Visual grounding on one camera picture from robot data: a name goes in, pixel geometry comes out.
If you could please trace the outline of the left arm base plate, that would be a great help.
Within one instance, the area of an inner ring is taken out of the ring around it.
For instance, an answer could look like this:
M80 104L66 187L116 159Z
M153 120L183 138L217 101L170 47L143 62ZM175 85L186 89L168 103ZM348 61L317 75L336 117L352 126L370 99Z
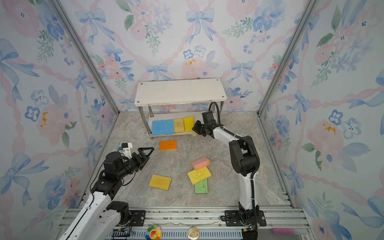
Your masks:
M118 212L117 210L107 210L101 215L103 227L142 227L146 218L145 210L129 210Z

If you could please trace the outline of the bright yellow scouring sponge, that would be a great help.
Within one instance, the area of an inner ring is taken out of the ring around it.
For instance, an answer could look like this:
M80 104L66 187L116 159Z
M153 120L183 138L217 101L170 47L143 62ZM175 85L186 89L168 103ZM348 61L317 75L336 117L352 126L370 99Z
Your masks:
M194 124L195 124L194 117L186 117L186 118L184 118L185 132L186 133L192 132Z

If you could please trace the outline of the blue sponge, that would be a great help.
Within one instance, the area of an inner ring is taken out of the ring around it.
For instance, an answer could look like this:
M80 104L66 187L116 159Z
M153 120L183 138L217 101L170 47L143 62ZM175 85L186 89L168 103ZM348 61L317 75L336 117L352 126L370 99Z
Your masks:
M152 135L158 136L163 134L163 120L152 122Z
M175 133L174 120L163 120L163 135L172 135Z

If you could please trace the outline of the orange sponge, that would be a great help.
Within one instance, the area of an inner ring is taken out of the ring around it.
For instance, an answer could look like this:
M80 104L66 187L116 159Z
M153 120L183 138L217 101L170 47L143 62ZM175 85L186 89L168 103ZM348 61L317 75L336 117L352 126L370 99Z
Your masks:
M161 141L159 143L159 150L160 151L176 150L177 146L178 146L177 140Z

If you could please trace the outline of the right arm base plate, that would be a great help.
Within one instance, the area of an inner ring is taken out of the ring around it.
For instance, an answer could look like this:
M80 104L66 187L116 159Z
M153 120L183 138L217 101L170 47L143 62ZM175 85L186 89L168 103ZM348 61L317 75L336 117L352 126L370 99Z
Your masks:
M224 215L220 217L221 221L226 223L227 227L266 227L267 222L265 214L261 210L254 211L225 211Z

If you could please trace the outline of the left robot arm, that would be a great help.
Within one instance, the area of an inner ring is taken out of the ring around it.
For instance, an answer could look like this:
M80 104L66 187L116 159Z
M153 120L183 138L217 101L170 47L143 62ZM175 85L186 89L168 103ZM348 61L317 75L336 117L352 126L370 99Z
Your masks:
M122 232L128 237L133 227L142 227L146 211L131 211L127 202L114 198L124 185L124 178L141 171L154 150L153 147L138 148L132 153L129 144L123 144L118 151L107 154L104 169L93 181L84 207L60 239L104 240L113 232Z

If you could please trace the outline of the blue sponge front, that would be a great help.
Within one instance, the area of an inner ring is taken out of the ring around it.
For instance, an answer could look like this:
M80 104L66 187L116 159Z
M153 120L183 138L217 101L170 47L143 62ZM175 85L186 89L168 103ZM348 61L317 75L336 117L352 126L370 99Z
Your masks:
M175 133L174 120L163 120L163 135L172 135Z

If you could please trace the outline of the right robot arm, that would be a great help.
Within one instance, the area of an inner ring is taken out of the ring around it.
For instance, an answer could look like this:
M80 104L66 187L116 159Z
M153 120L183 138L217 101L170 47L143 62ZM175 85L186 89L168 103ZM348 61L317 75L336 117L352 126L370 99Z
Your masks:
M255 175L260 167L260 157L250 136L237 135L215 120L207 123L196 121L193 131L204 137L211 136L229 147L231 164L239 176L239 218L245 226L257 226L259 205L255 194Z

